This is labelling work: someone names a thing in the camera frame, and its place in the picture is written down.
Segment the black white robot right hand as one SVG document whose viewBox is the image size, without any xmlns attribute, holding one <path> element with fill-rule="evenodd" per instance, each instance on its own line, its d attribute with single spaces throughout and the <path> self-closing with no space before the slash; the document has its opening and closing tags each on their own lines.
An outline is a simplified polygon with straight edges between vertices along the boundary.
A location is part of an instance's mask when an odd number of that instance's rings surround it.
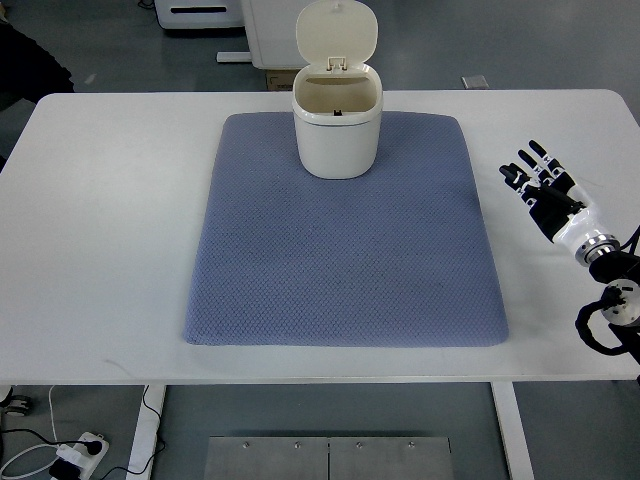
<svg viewBox="0 0 640 480">
<path fill-rule="evenodd" d="M 518 151 L 522 164 L 499 168 L 505 184 L 527 206 L 542 234 L 572 254 L 608 235 L 595 202 L 569 172 L 538 142 Z"/>
</svg>

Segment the black silver robot right arm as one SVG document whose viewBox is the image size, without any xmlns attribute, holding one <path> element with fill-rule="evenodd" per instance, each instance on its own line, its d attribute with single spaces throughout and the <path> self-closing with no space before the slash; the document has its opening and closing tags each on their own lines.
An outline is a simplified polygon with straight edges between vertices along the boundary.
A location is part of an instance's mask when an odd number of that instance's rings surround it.
<svg viewBox="0 0 640 480">
<path fill-rule="evenodd" d="M 605 356 L 628 354 L 634 360 L 639 359 L 638 246 L 638 232 L 623 244 L 611 235 L 599 234 L 586 240 L 576 252 L 577 260 L 605 288 L 598 300 L 579 310 L 575 327 L 585 345 Z M 605 346 L 595 338 L 589 322 L 597 312 L 619 340 L 617 346 Z"/>
</svg>

